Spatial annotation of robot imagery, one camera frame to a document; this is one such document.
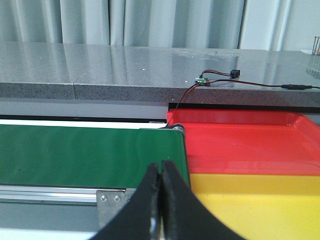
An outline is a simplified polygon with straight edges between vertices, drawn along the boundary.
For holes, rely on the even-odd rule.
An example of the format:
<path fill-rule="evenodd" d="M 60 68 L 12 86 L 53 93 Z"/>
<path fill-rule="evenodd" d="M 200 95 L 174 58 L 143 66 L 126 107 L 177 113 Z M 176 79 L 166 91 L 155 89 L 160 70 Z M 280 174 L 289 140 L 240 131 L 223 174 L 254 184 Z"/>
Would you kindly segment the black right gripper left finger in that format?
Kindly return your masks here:
<path fill-rule="evenodd" d="M 96 235 L 95 240 L 158 240 L 160 237 L 160 180 L 151 163 L 128 203 Z"/>

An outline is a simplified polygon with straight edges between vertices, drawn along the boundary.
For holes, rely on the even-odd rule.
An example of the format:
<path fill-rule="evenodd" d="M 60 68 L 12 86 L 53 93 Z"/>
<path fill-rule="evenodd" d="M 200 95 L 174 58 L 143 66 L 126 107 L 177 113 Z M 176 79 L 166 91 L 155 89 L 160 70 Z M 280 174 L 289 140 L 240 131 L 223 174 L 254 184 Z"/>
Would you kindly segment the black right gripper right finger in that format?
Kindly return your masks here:
<path fill-rule="evenodd" d="M 162 162 L 161 208 L 166 240 L 242 240 L 199 201 L 173 161 Z"/>

